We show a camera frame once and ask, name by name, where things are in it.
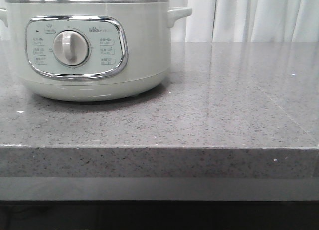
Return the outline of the pale green electric pot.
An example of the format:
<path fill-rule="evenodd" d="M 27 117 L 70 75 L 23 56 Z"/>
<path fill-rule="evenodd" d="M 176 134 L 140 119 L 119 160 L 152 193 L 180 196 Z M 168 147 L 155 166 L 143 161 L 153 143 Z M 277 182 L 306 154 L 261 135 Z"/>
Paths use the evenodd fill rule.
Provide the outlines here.
<path fill-rule="evenodd" d="M 0 10 L 22 84 L 77 102 L 129 97 L 161 84 L 171 65 L 170 30 L 191 14 L 168 0 L 7 0 Z"/>

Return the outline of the white curtain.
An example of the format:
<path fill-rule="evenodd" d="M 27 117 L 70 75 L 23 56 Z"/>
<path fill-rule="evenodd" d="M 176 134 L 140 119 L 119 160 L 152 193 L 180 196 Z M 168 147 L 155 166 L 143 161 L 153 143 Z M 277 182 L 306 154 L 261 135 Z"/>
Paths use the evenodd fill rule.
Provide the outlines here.
<path fill-rule="evenodd" d="M 165 35 L 176 42 L 318 42 L 319 0 L 167 0 L 113 3 L 6 3 L 0 37 L 14 39 L 32 18 L 79 18 L 80 29 L 108 33 L 117 22 L 128 43 Z"/>

